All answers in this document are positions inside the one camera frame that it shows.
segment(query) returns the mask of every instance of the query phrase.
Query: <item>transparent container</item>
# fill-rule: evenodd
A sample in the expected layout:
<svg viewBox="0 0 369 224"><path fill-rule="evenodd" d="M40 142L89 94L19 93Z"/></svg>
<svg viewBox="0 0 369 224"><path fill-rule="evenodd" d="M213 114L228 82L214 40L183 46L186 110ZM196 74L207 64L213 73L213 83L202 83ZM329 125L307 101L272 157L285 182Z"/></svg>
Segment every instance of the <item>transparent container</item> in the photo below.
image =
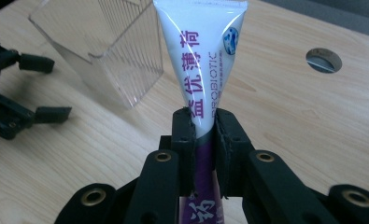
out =
<svg viewBox="0 0 369 224"><path fill-rule="evenodd" d="M152 0L44 0L29 20L94 93L127 108L163 73Z"/></svg>

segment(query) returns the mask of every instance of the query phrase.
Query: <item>screw hole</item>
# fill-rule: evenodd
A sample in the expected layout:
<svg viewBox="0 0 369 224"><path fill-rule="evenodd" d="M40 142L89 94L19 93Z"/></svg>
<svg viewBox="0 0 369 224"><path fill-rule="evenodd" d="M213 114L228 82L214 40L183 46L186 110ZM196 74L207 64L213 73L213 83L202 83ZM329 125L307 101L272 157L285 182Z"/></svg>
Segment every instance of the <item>screw hole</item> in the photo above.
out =
<svg viewBox="0 0 369 224"><path fill-rule="evenodd" d="M169 153L165 152L158 153L155 156L155 160L157 161L170 161L170 159L172 159L172 156Z"/></svg>
<svg viewBox="0 0 369 224"><path fill-rule="evenodd" d="M357 190L344 190L342 191L342 195L348 202L353 203L359 207L369 207L369 198L363 193L358 192Z"/></svg>
<svg viewBox="0 0 369 224"><path fill-rule="evenodd" d="M342 67L339 56L329 49L312 49L305 57L309 66L321 73L335 73Z"/></svg>
<svg viewBox="0 0 369 224"><path fill-rule="evenodd" d="M271 162L275 160L275 157L269 155L268 153L261 152L257 154L257 159L259 159L260 161Z"/></svg>
<svg viewBox="0 0 369 224"><path fill-rule="evenodd" d="M81 198L85 206L95 206L106 198L106 192L103 189L90 189L86 191Z"/></svg>

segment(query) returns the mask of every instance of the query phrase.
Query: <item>toothpaste tube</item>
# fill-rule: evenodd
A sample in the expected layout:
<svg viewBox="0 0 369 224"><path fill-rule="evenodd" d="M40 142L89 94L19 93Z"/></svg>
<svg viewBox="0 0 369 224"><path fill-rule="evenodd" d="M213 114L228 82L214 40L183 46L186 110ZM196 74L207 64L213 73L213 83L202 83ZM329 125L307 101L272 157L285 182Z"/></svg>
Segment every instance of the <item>toothpaste tube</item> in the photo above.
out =
<svg viewBox="0 0 369 224"><path fill-rule="evenodd" d="M247 0L153 0L169 56L195 125L195 192L181 200L180 223L224 223L212 128L234 64Z"/></svg>

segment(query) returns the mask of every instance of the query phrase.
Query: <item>blue logo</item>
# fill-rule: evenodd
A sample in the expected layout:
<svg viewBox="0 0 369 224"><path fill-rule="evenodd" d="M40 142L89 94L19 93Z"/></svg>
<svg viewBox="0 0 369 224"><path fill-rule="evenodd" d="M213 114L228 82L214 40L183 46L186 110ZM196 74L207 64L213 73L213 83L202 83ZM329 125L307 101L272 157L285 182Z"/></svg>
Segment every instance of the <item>blue logo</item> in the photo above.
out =
<svg viewBox="0 0 369 224"><path fill-rule="evenodd" d="M225 51L230 55L234 55L236 53L237 41L239 40L239 33L234 27L230 27L225 31L223 38Z"/></svg>

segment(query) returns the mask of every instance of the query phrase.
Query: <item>wooden table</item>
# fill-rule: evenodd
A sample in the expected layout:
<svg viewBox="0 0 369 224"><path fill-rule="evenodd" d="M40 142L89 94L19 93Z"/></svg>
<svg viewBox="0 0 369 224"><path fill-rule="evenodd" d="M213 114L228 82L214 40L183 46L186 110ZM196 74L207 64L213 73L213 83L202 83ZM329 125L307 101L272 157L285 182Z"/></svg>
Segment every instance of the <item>wooden table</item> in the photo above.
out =
<svg viewBox="0 0 369 224"><path fill-rule="evenodd" d="M0 11L6 48L56 61L50 75L4 70L0 92L35 109L71 105L62 125L35 125L0 138L0 223L52 223L82 187L116 188L136 178L172 113L184 106L163 49L164 74L132 110L95 102L84 84L27 20L40 0ZM280 155L310 188L350 183L369 190L369 36L251 0L234 69L220 107L233 112L254 146ZM337 53L332 75L310 68L306 53ZM226 223L246 223L241 200L224 201Z"/></svg>

